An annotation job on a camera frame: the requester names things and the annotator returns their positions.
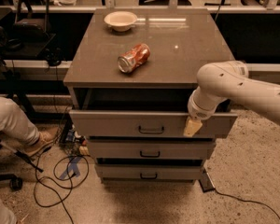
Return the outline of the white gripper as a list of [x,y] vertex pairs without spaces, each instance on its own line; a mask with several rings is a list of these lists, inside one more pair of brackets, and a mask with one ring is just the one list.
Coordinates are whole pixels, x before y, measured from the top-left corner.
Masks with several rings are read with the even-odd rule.
[[190,117],[187,117],[184,135],[192,137],[198,132],[203,124],[201,120],[209,119],[216,111],[219,104],[219,98],[196,89],[190,96],[188,101],[188,112]]

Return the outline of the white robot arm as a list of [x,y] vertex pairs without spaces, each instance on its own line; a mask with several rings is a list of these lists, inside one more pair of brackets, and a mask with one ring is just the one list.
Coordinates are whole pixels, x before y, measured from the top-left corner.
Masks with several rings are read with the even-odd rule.
[[197,73],[198,87],[188,101],[184,135],[192,137],[217,106],[230,99],[280,126],[280,85],[249,78],[245,63],[208,63]]

